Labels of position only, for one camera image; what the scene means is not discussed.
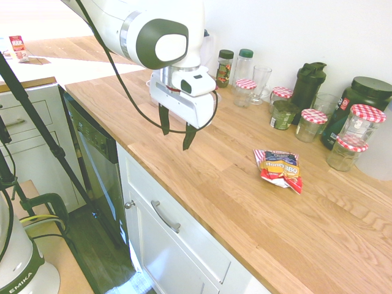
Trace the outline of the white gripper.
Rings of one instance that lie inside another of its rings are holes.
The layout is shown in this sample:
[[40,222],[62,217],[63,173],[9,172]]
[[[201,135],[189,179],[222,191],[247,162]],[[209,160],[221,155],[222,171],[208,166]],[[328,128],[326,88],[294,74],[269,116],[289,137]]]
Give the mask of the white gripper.
[[171,81],[163,81],[164,69],[154,70],[149,92],[159,103],[160,126],[164,135],[170,131],[169,110],[187,122],[183,151],[189,149],[198,129],[208,123],[214,112],[214,98],[211,94],[216,82],[207,69],[171,73]]

